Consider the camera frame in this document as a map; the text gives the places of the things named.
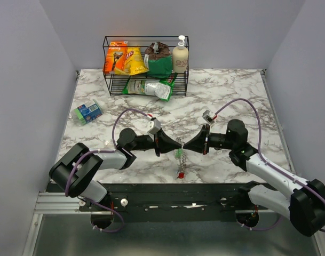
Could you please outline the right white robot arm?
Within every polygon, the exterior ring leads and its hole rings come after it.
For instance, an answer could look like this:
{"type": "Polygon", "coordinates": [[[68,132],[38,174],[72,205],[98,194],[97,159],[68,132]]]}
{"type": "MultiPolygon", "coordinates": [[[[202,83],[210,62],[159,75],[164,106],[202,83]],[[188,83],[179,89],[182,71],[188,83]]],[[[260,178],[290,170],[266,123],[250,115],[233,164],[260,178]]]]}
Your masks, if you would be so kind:
{"type": "Polygon", "coordinates": [[[325,226],[325,186],[314,179],[308,181],[269,162],[264,155],[247,142],[248,130],[238,119],[228,122],[226,133],[212,133],[210,125],[201,131],[184,149],[207,154],[210,148],[228,149],[231,162],[252,173],[271,188],[253,185],[237,195],[243,209],[253,205],[266,207],[290,220],[293,227],[305,236],[312,236],[325,226]]]}

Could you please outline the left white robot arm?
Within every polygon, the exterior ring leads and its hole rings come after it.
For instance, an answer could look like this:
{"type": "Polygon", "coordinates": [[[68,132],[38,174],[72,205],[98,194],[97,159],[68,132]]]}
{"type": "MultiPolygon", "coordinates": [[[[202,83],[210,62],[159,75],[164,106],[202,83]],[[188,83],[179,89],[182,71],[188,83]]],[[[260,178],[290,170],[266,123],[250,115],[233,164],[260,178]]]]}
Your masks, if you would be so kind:
{"type": "Polygon", "coordinates": [[[136,135],[126,128],[120,133],[116,150],[90,150],[85,144],[75,144],[49,171],[49,177],[66,192],[67,197],[84,197],[99,211],[109,207],[108,190],[93,177],[98,170],[128,168],[136,156],[132,151],[155,150],[156,156],[181,148],[181,144],[163,130],[154,135],[136,135]]]}

